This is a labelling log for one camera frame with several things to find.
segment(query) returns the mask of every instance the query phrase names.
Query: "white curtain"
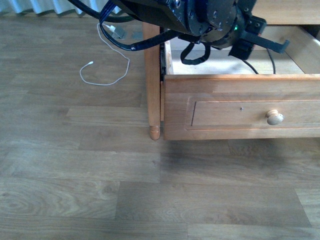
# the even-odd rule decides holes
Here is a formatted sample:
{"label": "white curtain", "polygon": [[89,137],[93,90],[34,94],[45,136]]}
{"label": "white curtain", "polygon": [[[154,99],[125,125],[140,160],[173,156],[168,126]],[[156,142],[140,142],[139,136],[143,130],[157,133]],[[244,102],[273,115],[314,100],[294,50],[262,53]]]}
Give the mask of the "white curtain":
{"label": "white curtain", "polygon": [[[100,12],[108,0],[81,0],[93,10]],[[26,10],[33,10],[36,14],[54,10],[61,14],[68,10],[76,10],[78,14],[82,11],[67,0],[0,0],[0,12],[14,12],[19,14]]]}

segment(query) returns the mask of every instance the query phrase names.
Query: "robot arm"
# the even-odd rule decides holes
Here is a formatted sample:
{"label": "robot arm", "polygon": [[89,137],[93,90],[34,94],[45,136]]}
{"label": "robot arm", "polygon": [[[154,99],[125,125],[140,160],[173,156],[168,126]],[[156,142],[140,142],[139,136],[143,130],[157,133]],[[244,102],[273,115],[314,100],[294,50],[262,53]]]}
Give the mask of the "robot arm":
{"label": "robot arm", "polygon": [[[79,4],[78,0],[68,0]],[[289,44],[279,44],[260,37],[267,22],[252,15],[257,0],[110,0],[93,17],[101,23],[108,21],[109,13],[117,5],[132,18],[170,29],[162,35],[132,45],[118,43],[101,28],[103,34],[118,47],[137,51],[153,47],[179,37],[192,44],[202,43],[223,49],[232,46],[229,55],[246,60],[254,45],[283,53]]]}

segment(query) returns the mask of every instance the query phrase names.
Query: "black wire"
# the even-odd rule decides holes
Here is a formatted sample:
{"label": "black wire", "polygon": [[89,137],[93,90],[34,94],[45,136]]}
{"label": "black wire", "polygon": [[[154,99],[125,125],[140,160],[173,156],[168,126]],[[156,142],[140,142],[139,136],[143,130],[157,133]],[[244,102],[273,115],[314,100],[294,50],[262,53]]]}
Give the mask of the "black wire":
{"label": "black wire", "polygon": [[99,19],[100,23],[100,29],[103,33],[103,35],[114,45],[116,45],[118,48],[126,50],[126,51],[140,51],[140,50],[145,50],[152,48],[154,46],[157,46],[159,44],[162,44],[166,41],[169,41],[175,37],[178,37],[181,35],[181,32],[174,31],[174,30],[168,30],[165,31],[157,36],[154,36],[152,38],[135,42],[133,44],[123,44],[121,42],[118,42],[115,40],[104,28],[103,22],[109,17],[109,14],[112,12],[112,10],[115,8],[115,4],[112,1],[108,1],[105,6],[103,7],[100,16],[101,18]]}
{"label": "black wire", "polygon": [[268,55],[269,55],[271,63],[272,63],[273,74],[276,74],[277,71],[276,71],[276,64],[275,64],[274,57],[271,55],[271,52],[270,52],[270,50],[268,48],[266,48],[266,51],[268,52]]}
{"label": "black wire", "polygon": [[[83,2],[79,0],[67,0],[71,4],[75,5],[78,9],[85,12],[86,14],[94,17],[95,19],[100,19],[100,12],[93,10],[92,8],[85,5]],[[105,21],[110,23],[126,23],[134,20],[131,16],[108,16]]]}
{"label": "black wire", "polygon": [[259,74],[258,71],[254,68],[254,66],[252,66],[249,62],[247,62],[246,60],[242,60],[242,62],[247,64],[255,72],[255,74]]}

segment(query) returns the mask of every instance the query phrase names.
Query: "drawer knob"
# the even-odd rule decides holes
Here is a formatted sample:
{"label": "drawer knob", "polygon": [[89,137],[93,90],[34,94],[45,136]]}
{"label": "drawer knob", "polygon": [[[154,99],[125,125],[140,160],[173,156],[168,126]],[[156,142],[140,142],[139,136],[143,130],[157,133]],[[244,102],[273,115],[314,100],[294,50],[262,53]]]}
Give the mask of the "drawer knob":
{"label": "drawer knob", "polygon": [[269,125],[278,125],[285,119],[285,117],[279,113],[278,110],[268,111],[265,116],[268,118],[266,122]]}

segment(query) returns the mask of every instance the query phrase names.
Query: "white charging cable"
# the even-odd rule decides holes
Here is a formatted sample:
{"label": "white charging cable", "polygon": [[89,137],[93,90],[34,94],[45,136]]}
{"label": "white charging cable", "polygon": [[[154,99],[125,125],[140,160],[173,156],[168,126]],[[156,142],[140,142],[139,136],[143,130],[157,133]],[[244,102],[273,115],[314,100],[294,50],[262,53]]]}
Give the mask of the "white charging cable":
{"label": "white charging cable", "polygon": [[[115,29],[116,29],[114,26],[108,26],[108,25],[106,25],[106,24],[103,24],[103,25],[106,26],[108,29],[110,29],[110,31],[115,31]],[[84,79],[84,77],[82,76],[82,70],[83,70],[86,66],[89,66],[89,65],[93,64],[94,61],[90,61],[90,62],[88,62],[86,65],[84,65],[84,66],[80,69],[79,73],[80,73],[80,77],[81,77],[82,81],[84,81],[86,84],[91,84],[91,85],[96,85],[96,86],[110,86],[110,85],[113,85],[113,84],[117,83],[118,81],[120,81],[121,79],[123,79],[123,78],[128,74],[129,66],[130,66],[130,59],[129,59],[128,57],[126,57],[125,55],[123,55],[123,54],[122,54],[121,52],[119,52],[118,50],[114,49],[109,43],[107,43],[107,42],[101,37],[101,33],[100,33],[100,28],[99,28],[99,26],[100,26],[100,23],[98,23],[98,24],[96,25],[96,29],[97,29],[97,31],[98,31],[98,34],[99,34],[100,39],[101,39],[105,44],[107,44],[107,45],[109,46],[109,48],[111,48],[113,51],[119,53],[122,57],[124,57],[125,59],[127,59],[128,64],[127,64],[127,66],[126,66],[125,74],[124,74],[123,76],[119,77],[119,78],[118,78],[117,80],[115,80],[114,82],[112,82],[112,83],[107,83],[107,84],[101,84],[101,83],[94,83],[94,82],[86,81],[86,80]]]}

